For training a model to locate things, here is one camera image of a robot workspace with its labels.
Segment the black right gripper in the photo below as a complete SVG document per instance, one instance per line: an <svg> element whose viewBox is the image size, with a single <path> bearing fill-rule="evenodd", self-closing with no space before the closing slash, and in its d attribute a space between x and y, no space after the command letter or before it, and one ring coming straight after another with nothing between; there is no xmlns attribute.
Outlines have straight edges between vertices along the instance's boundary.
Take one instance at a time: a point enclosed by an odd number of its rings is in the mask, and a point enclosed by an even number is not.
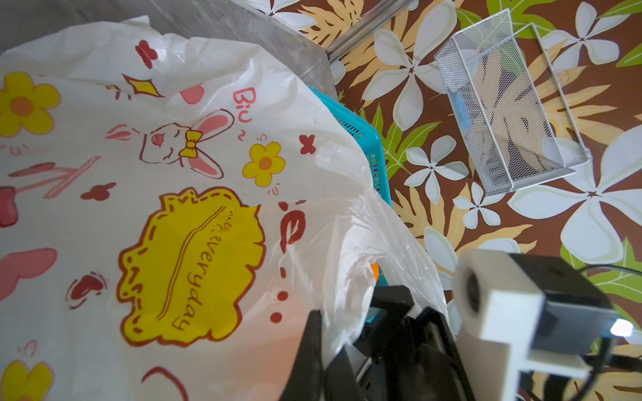
<svg viewBox="0 0 642 401"><path fill-rule="evenodd" d="M366 357L357 382L366 400L473 400L474 394L447 326L431 307L417 317L411 290L376 287L377 311L354 345Z"/></svg>

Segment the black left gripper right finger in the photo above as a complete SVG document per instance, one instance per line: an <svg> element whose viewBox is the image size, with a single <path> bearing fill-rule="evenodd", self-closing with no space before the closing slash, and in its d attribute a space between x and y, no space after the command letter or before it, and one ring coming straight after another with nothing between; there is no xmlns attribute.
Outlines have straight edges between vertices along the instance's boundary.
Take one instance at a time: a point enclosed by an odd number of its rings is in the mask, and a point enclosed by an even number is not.
<svg viewBox="0 0 642 401"><path fill-rule="evenodd" d="M324 400L365 400L364 394L355 379L349 356L345 349L341 349L324 372Z"/></svg>

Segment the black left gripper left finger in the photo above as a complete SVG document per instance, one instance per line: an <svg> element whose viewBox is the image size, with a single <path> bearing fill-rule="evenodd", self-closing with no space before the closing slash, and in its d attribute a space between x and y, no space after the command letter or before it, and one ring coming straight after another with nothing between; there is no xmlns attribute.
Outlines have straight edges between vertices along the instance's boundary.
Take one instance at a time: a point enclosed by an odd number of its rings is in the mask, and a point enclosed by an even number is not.
<svg viewBox="0 0 642 401"><path fill-rule="evenodd" d="M309 313L299 349L280 401L319 401L323 387L322 316Z"/></svg>

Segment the white printed bag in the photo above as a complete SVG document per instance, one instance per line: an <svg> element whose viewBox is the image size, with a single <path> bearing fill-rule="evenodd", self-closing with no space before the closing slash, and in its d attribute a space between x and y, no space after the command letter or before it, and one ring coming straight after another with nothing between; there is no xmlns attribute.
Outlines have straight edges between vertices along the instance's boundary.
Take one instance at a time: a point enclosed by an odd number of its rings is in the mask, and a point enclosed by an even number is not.
<svg viewBox="0 0 642 401"><path fill-rule="evenodd" d="M276 400L311 311L328 363L381 262L446 311L357 141L254 43L147 18L1 56L1 397Z"/></svg>

